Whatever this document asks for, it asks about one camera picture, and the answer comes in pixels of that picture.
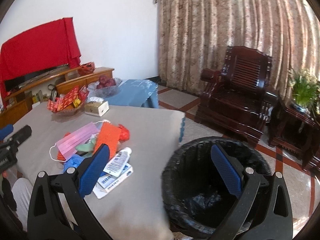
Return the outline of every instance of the wooden chair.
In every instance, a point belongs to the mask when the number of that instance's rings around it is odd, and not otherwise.
[[[236,132],[255,147],[268,121],[277,94],[269,87],[271,57],[244,46],[228,47],[221,71],[204,69],[208,82],[196,113],[207,121]]]

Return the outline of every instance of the green plant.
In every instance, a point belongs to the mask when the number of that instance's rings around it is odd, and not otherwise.
[[[316,76],[310,75],[308,69],[303,71],[291,69],[289,72],[289,86],[292,87],[292,99],[299,106],[319,114],[320,85]]]

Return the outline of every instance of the red bag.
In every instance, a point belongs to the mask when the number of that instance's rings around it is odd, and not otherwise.
[[[119,124],[118,127],[121,129],[119,141],[125,142],[130,139],[130,132],[122,124]]]

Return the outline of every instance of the gray tablecloth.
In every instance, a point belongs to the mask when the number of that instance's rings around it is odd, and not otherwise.
[[[84,199],[114,240],[169,240],[172,233],[162,204],[161,173],[178,148],[183,117],[179,111],[130,106],[110,106],[101,118],[84,113],[61,117],[41,103],[14,125],[15,131],[26,124],[32,128],[31,138],[17,153],[18,170],[32,184],[39,171],[62,173],[63,165],[50,159],[49,148],[65,133],[102,119],[121,123],[130,130],[131,138],[123,147],[132,149],[130,164],[134,172],[104,198],[99,200],[91,193]],[[52,153],[57,155],[56,147]],[[60,199],[67,217],[74,221],[62,194]]]

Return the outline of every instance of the apple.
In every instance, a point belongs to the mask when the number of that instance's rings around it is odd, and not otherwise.
[[[102,84],[102,85],[105,85],[106,83],[108,83],[108,80],[109,80],[109,78],[108,78],[107,76],[105,76],[105,75],[101,75],[101,76],[99,77],[99,82],[100,82],[100,84]]]
[[[104,85],[99,83],[99,85],[97,85],[97,89],[101,89],[101,88],[104,88]]]
[[[109,79],[109,84],[110,84],[110,86],[115,86],[116,81],[113,78],[111,78],[111,79]]]

